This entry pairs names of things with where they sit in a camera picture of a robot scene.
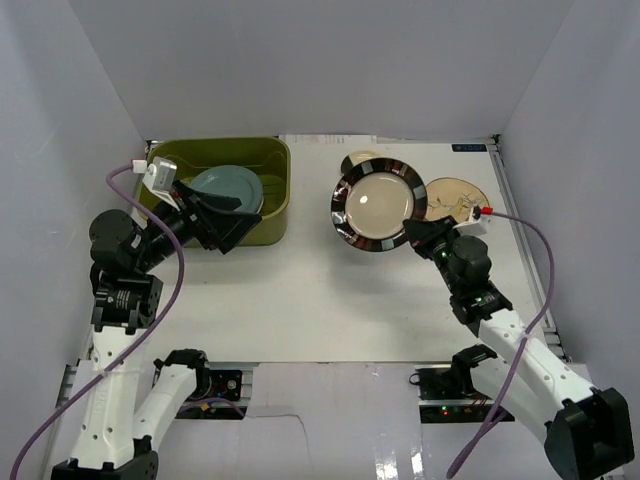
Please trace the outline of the light blue plate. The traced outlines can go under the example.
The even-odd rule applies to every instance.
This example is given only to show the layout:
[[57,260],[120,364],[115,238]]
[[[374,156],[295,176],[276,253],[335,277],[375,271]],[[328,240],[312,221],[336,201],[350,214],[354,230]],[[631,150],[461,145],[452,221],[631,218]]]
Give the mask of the light blue plate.
[[259,213],[264,201],[264,188],[258,175],[237,165],[209,168],[195,176],[189,187],[206,194],[239,199],[238,212]]

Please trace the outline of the dark striped rim plate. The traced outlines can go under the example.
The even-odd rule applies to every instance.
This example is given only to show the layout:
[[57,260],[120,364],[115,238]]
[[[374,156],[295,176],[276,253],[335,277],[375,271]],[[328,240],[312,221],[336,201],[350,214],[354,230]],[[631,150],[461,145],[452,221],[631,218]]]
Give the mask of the dark striped rim plate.
[[423,220],[426,186],[404,161],[378,157],[354,166],[331,195],[331,221],[338,236],[365,252],[394,250],[408,240],[403,222]]

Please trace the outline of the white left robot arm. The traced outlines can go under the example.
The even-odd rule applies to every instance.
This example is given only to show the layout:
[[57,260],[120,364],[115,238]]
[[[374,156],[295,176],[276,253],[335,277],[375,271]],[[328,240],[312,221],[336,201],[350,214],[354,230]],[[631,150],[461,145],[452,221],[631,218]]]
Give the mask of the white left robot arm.
[[145,227],[117,209],[93,220],[92,365],[99,380],[88,393],[72,452],[52,468],[52,478],[157,477],[158,448],[169,424],[186,400],[209,392],[212,377],[204,352],[174,350],[159,366],[158,384],[141,406],[135,404],[146,336],[162,318],[163,284],[151,271],[192,240],[223,254],[235,248],[262,220],[240,206],[235,197],[175,181],[167,199],[149,211]]

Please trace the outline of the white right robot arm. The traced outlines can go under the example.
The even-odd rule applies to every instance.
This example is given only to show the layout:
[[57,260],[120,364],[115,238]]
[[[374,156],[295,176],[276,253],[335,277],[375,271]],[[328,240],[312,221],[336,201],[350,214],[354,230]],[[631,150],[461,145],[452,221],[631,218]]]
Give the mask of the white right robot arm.
[[599,389],[580,376],[536,338],[491,281],[488,247],[479,236],[492,213],[478,209],[462,224],[452,217],[404,223],[414,251],[441,274],[454,316],[479,341],[456,353],[446,370],[417,370],[415,384],[448,399],[493,402],[447,476],[453,478],[479,440],[511,415],[542,444],[560,478],[597,479],[635,458],[628,403],[616,389]]

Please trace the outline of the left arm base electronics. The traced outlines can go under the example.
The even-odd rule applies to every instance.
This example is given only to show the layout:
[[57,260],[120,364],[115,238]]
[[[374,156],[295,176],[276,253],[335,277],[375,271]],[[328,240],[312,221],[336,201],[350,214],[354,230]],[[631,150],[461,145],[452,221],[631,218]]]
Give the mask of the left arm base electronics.
[[252,393],[250,370],[210,371],[209,390],[201,398],[189,398],[176,414],[184,420],[242,420]]

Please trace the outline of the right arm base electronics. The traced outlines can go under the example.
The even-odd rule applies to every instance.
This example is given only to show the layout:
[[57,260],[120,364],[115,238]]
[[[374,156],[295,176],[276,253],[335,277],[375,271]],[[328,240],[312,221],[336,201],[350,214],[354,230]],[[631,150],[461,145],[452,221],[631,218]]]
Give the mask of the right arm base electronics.
[[481,424],[493,400],[471,389],[464,390],[448,374],[446,363],[418,365],[409,376],[417,388],[420,420],[427,424]]

